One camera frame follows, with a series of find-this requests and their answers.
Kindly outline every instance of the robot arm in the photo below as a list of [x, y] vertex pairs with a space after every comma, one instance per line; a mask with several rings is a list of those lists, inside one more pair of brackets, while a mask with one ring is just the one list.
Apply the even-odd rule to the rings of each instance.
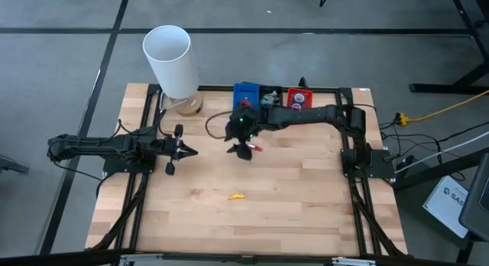
[[359, 167], [370, 164], [371, 147], [365, 140], [365, 111], [349, 105], [342, 107], [327, 105], [302, 110], [272, 106], [268, 109], [255, 110], [240, 104], [226, 125], [225, 141], [237, 138], [239, 144], [234, 145], [228, 152], [236, 151], [239, 158], [250, 160], [251, 150], [247, 146], [247, 141], [257, 136], [260, 131], [276, 131], [289, 125], [322, 122], [334, 126], [353, 138], [354, 161]]
[[197, 155], [198, 152], [186, 146], [181, 139], [183, 126], [175, 127], [175, 138], [166, 135], [165, 139], [156, 139], [153, 128], [133, 131], [126, 135], [110, 138], [80, 138], [75, 135], [60, 135], [51, 138], [47, 156], [55, 162], [71, 159], [80, 155], [95, 155], [106, 160], [124, 161], [127, 165], [142, 164], [151, 161], [154, 155], [170, 157], [166, 173], [173, 175], [174, 161]]

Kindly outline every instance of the red box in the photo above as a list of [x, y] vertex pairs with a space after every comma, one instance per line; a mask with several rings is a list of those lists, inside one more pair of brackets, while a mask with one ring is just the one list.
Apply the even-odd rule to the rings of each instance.
[[304, 95], [304, 101], [301, 103], [301, 109], [310, 109], [313, 107], [313, 92], [296, 88], [289, 89], [289, 92], [287, 93], [287, 107], [295, 109], [295, 107], [292, 107], [292, 104], [294, 103], [293, 97], [297, 93]]

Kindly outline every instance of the wooden tabletop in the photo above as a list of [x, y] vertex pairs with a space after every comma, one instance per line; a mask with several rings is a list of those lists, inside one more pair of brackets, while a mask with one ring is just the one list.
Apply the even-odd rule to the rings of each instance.
[[[128, 84], [119, 118], [129, 129], [140, 125], [147, 86]], [[355, 103], [372, 105], [369, 89], [352, 91]], [[252, 161], [243, 161], [226, 153], [230, 142], [209, 137], [204, 128], [209, 116], [232, 109], [232, 92], [204, 91], [202, 95], [204, 106], [198, 115], [182, 117], [169, 110], [163, 118], [165, 132], [173, 133], [176, 124], [183, 125], [184, 142], [199, 155], [176, 163], [174, 176], [164, 173], [167, 157], [158, 157], [149, 178], [137, 251], [358, 255], [339, 132], [328, 124], [263, 131], [251, 143], [264, 151], [254, 153]], [[334, 95], [314, 94], [313, 106], [327, 104], [335, 104]], [[367, 140], [372, 148], [382, 148], [375, 111], [364, 110]], [[227, 121], [228, 115], [213, 119], [211, 133], [224, 135]], [[102, 185], [87, 247], [100, 241], [118, 218], [128, 175], [115, 174]], [[378, 222], [394, 244], [406, 251], [392, 189], [382, 180], [369, 182]], [[245, 198], [228, 199], [236, 193]], [[131, 227], [129, 219], [123, 247], [128, 246]], [[371, 251], [365, 221], [364, 233]]]

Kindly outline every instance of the concrete floor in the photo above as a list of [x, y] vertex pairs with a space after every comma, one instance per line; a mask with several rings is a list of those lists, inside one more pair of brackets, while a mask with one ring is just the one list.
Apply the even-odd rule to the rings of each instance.
[[[111, 28], [120, 2], [0, 0], [0, 27]], [[462, 2], [473, 21], [481, 19], [473, 0]], [[129, 0], [122, 27], [175, 24], [185, 28], [463, 28], [451, 0], [328, 0], [323, 8], [318, 3], [319, 0]], [[89, 135], [113, 132], [126, 83], [157, 82], [141, 49], [143, 38], [143, 34], [118, 36]], [[407, 86], [452, 83], [481, 62], [478, 49], [467, 37], [193, 34], [191, 38], [201, 84], [252, 81], [295, 86], [304, 76], [311, 86], [367, 87], [373, 93], [379, 122], [390, 121], [397, 111], [419, 116], [467, 99], [413, 94]], [[12, 172], [0, 175], [0, 257], [38, 252], [63, 173], [46, 158], [46, 141], [58, 134], [76, 133], [107, 41], [107, 34], [0, 34], [0, 154], [31, 167], [27, 176]], [[487, 78], [479, 84], [487, 85]], [[443, 138], [486, 121], [489, 110], [483, 105], [487, 101], [488, 98], [481, 98], [401, 131]], [[462, 135], [443, 147], [482, 131], [484, 128]], [[487, 144], [488, 140], [479, 141], [457, 154], [467, 154]], [[395, 141], [386, 141], [385, 145], [393, 151], [397, 149]], [[409, 146], [404, 143], [403, 150]], [[412, 154], [424, 157], [430, 152], [416, 148]], [[428, 165], [434, 166], [436, 161], [428, 161]], [[79, 170], [99, 175], [101, 169], [100, 159], [80, 160]], [[464, 185], [468, 187], [472, 172], [464, 174], [468, 177]], [[96, 181], [76, 176], [54, 252], [83, 249], [96, 201], [95, 188]], [[400, 206], [400, 214], [410, 254], [455, 260], [458, 250], [453, 244], [407, 208]], [[488, 250], [488, 244], [477, 243], [470, 262], [487, 264]]]

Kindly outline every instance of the yellow object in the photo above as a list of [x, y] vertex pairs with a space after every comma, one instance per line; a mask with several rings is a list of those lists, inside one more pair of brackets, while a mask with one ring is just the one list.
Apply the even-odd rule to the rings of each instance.
[[233, 200], [233, 199], [244, 199], [245, 195], [243, 193], [238, 193], [238, 194], [233, 194], [231, 197], [228, 198], [228, 200]]
[[404, 115], [402, 112], [398, 112], [399, 114], [399, 119], [397, 119], [398, 122], [400, 122], [400, 125], [407, 125], [407, 117]]
[[398, 120], [398, 121], [400, 122], [400, 124], [401, 124], [401, 125], [407, 125], [407, 123], [410, 123], [410, 122], [421, 122], [421, 121], [424, 121], [424, 120], [426, 120], [426, 119], [428, 119], [428, 118], [431, 118], [431, 117], [433, 117], [433, 116], [435, 116], [435, 115], [441, 114], [441, 113], [443, 113], [443, 112], [447, 112], [447, 111], [448, 111], [448, 110], [450, 110], [450, 109], [454, 109], [454, 108], [456, 108], [457, 106], [464, 105], [464, 104], [466, 104], [466, 103], [468, 103], [468, 102], [472, 102], [472, 101], [474, 101], [475, 99], [477, 99], [477, 98], [479, 98], [479, 97], [482, 97], [482, 96], [484, 96], [484, 95], [486, 95], [486, 94], [488, 94], [488, 93], [489, 93], [489, 90], [484, 91], [484, 92], [482, 92], [481, 94], [477, 94], [476, 96], [474, 96], [474, 97], [472, 97], [472, 98], [470, 98], [470, 99], [465, 100], [464, 102], [460, 102], [460, 103], [458, 103], [458, 104], [451, 105], [451, 106], [449, 106], [449, 107], [448, 107], [448, 108], [446, 108], [446, 109], [442, 109], [442, 110], [440, 110], [440, 111], [437, 111], [437, 112], [434, 112], [434, 113], [432, 113], [432, 114], [428, 114], [428, 115], [426, 115], [426, 116], [419, 117], [419, 118], [409, 118], [409, 117], [405, 116], [403, 113], [400, 113], [400, 120]]

